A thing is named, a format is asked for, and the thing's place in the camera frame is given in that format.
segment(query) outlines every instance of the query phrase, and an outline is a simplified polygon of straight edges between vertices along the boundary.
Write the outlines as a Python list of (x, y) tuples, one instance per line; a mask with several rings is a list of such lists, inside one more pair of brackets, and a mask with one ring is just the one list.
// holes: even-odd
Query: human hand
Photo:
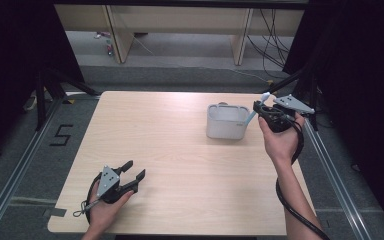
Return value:
[[(92, 188), (90, 202), (97, 199), (99, 181)], [(108, 204), (100, 201), (90, 211), (90, 225), (82, 239), (99, 239), (99, 237), (114, 223), (120, 208), (133, 195), (133, 191), (125, 193), (117, 202)]]
[[(304, 125), (304, 117), (295, 113), (295, 121), (302, 127)], [(273, 133), (267, 125), (264, 118), (259, 117), (258, 123), (264, 135), (264, 145), (266, 152), (272, 159), (276, 168), (291, 165), (292, 156), (297, 149), (298, 137), (294, 128), (281, 133)]]

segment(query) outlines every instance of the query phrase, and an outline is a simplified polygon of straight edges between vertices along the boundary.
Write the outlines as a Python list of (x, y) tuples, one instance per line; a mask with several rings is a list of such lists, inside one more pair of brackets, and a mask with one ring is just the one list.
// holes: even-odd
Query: metal bracket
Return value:
[(284, 108), (293, 109), (300, 113), (309, 113), (309, 114), (315, 113), (314, 109), (308, 107), (307, 105), (305, 105), (304, 103), (302, 103), (301, 101), (293, 97), (292, 95), (276, 98), (273, 100), (273, 102), (279, 104)]
[(102, 170), (101, 180), (99, 181), (98, 197), (104, 195), (112, 186), (120, 181), (120, 176), (117, 175), (110, 167), (104, 166)]

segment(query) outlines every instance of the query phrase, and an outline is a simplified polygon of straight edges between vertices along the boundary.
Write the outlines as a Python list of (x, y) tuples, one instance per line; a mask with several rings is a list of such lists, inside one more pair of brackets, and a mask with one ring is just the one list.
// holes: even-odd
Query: gray floor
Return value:
[[(263, 60), (248, 43), (241, 66), (233, 64), (227, 36), (189, 34), (148, 34), (138, 36), (127, 62), (120, 65), (106, 51), (106, 38), (95, 39), (91, 32), (67, 32), (88, 85), (96, 90), (258, 92), (267, 80), (280, 81), (287, 75)], [(264, 48), (264, 40), (253, 36)], [(292, 38), (282, 38), (289, 46)], [(277, 50), (269, 48), (271, 55)], [(67, 91), (76, 91), (65, 86)], [(279, 91), (287, 94), (292, 87)], [(40, 147), (23, 176), (0, 222), (0, 239), (79, 239), (80, 234), (54, 234), (47, 230), (49, 212), (58, 199), (65, 178), (81, 143), (98, 100), (77, 99), (59, 106)], [(384, 214), (362, 176), (352, 170), (353, 163), (327, 114), (318, 115), (319, 134), (354, 200), (372, 239), (384, 239)], [(70, 135), (66, 146), (55, 133)], [(13, 130), (0, 144), (0, 192), (24, 153), (36, 127), (35, 109), (20, 116)], [(324, 230), (331, 239), (356, 239), (337, 200), (320, 159), (308, 135), (300, 156), (314, 207)], [(259, 237), (285, 239), (284, 237)]]

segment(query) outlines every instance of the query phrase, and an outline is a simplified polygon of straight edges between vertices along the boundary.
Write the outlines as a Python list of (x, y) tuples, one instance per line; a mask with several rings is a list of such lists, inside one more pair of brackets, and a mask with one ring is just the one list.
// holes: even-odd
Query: aluminum rail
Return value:
[(11, 177), (8, 179), (7, 183), (5, 184), (5, 187), (1, 191), (0, 220), (10, 203), (12, 196), (14, 195), (18, 186), (20, 185), (20, 182), (23, 179), (23, 176), (26, 173), (37, 149), (39, 148), (40, 143), (49, 128), (50, 122), (52, 121), (52, 118), (55, 115), (55, 112), (61, 106), (62, 102), (63, 102), (63, 99), (56, 99), (51, 103), (48, 110), (47, 120), (45, 121), (43, 127), (39, 131), (36, 131), (34, 133), (33, 138), (31, 139), (29, 145), (24, 151), (20, 161), (18, 162), (17, 166), (14, 168), (14, 171), (12, 172)]
[(313, 143), (317, 154), (319, 155), (323, 168), (326, 171), (330, 183), (332, 184), (333, 190), (335, 191), (336, 196), (338, 197), (339, 203), (341, 204), (342, 209), (344, 210), (344, 213), (348, 218), (348, 221), (350, 222), (351, 228), (354, 231), (355, 236), (359, 240), (372, 239), (367, 229), (367, 226), (364, 223), (364, 220), (357, 209), (356, 204), (352, 200), (346, 186), (344, 185), (344, 182), (342, 181), (338, 171), (336, 170), (332, 159), (330, 158), (330, 155), (327, 152), (327, 149), (324, 146), (319, 133), (313, 130), (308, 119), (305, 120), (305, 125), (307, 127), (307, 132), (311, 139), (311, 142)]

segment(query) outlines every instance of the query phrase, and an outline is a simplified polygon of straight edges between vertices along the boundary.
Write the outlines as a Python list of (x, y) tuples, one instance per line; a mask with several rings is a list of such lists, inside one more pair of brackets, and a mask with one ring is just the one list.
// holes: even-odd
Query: wooden table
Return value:
[[(206, 136), (207, 107), (227, 102), (252, 110), (256, 94), (105, 92), (96, 107), (56, 208), (51, 232), (85, 232), (73, 217), (104, 165), (133, 160), (121, 183), (142, 169), (139, 192), (108, 232), (150, 235), (286, 235), (276, 172), (254, 118), (242, 140)], [(309, 198), (299, 164), (297, 177)]]

